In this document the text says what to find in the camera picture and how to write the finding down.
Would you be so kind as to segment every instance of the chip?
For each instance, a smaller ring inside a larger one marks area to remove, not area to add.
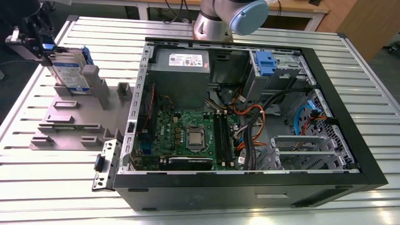
[[[190,145],[203,145],[202,133],[198,132],[190,133]]]

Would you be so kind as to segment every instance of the metal bracket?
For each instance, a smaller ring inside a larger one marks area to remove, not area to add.
[[[122,143],[115,139],[107,141],[95,162],[95,180],[92,191],[115,191],[112,188],[118,172]]]

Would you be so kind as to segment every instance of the blue tab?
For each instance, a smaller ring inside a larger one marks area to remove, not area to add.
[[[42,47],[46,51],[54,51],[58,46],[55,44],[42,44]]]
[[[276,70],[276,60],[272,53],[268,51],[256,51],[256,62],[260,67],[260,75],[272,76]]]

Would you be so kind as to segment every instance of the blue drive bracket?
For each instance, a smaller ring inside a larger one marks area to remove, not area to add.
[[[256,51],[256,62],[262,76],[272,76],[276,71],[276,60],[271,52]]]

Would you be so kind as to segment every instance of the metal workbench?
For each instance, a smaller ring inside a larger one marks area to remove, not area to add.
[[[66,22],[58,43],[88,46],[108,85],[134,84],[147,36],[191,38],[191,26],[80,17]],[[235,36],[235,42],[315,49],[390,184],[314,209],[135,212],[116,192],[91,191],[99,152],[28,149],[55,95],[55,79],[39,66],[0,127],[0,221],[43,224],[43,220],[51,220],[70,224],[92,219],[91,222],[102,224],[150,225],[399,224],[400,108],[352,44],[332,33],[271,29]]]

